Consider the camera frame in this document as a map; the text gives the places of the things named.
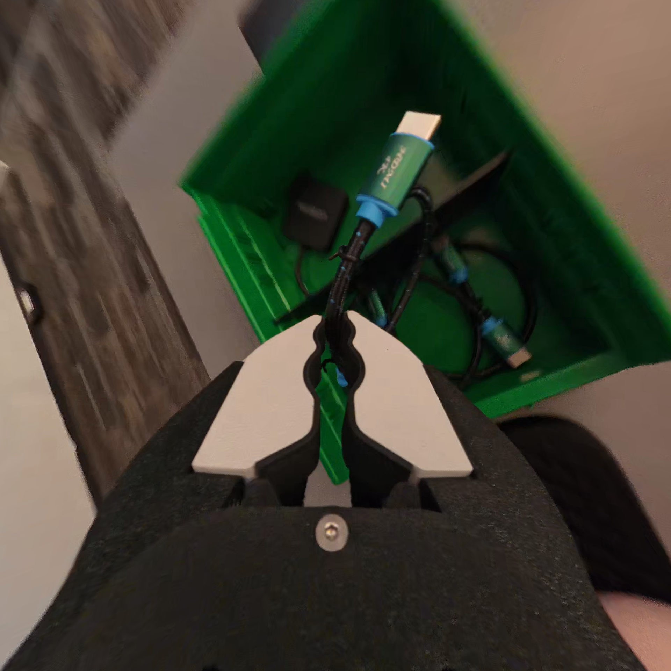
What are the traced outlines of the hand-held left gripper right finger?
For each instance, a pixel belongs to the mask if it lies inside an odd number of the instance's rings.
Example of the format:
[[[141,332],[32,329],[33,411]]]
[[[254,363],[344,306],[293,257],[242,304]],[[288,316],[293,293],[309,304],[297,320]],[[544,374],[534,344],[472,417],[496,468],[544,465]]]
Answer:
[[[463,478],[473,465],[421,360],[348,311],[352,363],[342,427],[350,472],[374,480]]]

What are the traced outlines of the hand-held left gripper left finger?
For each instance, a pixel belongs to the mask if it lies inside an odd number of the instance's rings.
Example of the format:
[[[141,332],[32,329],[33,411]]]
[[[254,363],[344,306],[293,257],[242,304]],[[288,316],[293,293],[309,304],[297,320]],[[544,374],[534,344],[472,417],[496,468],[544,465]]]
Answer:
[[[243,362],[191,463],[203,474],[259,477],[306,448],[307,477],[319,458],[323,319],[312,315],[256,348]]]

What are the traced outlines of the black adapter box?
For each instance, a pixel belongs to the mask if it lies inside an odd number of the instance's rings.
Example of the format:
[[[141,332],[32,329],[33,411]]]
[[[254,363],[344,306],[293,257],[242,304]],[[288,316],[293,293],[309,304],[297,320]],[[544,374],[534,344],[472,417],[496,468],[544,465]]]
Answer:
[[[349,209],[345,190],[301,172],[289,189],[289,207],[282,227],[283,235],[298,245],[295,279],[300,291],[308,297],[302,266],[305,253],[328,252]]]

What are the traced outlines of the green plastic bin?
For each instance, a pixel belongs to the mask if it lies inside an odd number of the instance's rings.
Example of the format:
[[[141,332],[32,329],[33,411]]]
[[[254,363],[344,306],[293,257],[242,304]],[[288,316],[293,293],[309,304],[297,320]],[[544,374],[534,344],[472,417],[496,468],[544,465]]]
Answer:
[[[281,232],[303,173],[354,198],[402,113],[439,113],[438,154],[484,194],[448,215],[474,287],[531,346],[513,372],[484,346],[467,397],[495,418],[611,374],[670,361],[670,312],[603,209],[524,112],[455,12],[440,1],[309,3],[260,80],[195,157],[182,188],[261,343],[323,314],[337,264],[308,256],[322,293],[301,296],[298,243]]]

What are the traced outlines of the person's left forearm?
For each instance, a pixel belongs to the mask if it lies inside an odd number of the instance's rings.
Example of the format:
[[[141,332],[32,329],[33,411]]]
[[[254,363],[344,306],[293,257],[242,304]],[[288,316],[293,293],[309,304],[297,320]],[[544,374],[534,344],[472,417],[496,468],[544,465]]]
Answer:
[[[670,670],[670,605],[620,592],[599,592],[618,633],[647,670]]]

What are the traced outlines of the black floor outlet box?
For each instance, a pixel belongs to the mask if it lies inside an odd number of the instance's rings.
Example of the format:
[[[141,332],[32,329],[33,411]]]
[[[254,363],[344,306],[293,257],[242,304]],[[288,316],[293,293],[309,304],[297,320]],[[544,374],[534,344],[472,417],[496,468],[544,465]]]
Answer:
[[[34,285],[19,282],[14,286],[17,300],[21,306],[23,316],[30,328],[33,328],[44,316],[44,308]]]

